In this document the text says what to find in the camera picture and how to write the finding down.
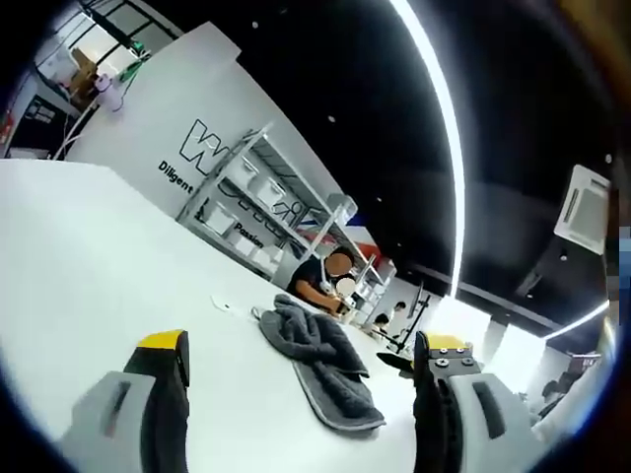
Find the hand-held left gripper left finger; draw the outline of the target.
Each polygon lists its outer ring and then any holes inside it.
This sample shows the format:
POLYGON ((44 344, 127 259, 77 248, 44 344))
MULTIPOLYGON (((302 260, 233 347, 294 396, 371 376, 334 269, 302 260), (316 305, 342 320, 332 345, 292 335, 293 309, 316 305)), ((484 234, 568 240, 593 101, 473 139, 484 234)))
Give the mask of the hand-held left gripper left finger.
POLYGON ((77 472, 186 472, 188 332, 153 333, 72 408, 57 443, 77 472))

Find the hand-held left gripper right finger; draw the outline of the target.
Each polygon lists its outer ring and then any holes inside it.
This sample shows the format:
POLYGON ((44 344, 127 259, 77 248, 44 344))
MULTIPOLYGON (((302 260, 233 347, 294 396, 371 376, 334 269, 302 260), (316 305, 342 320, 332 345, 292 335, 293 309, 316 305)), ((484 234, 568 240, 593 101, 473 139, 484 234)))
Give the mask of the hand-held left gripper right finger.
POLYGON ((526 405, 468 348, 419 331, 413 383, 415 472, 527 472, 538 460, 526 405))

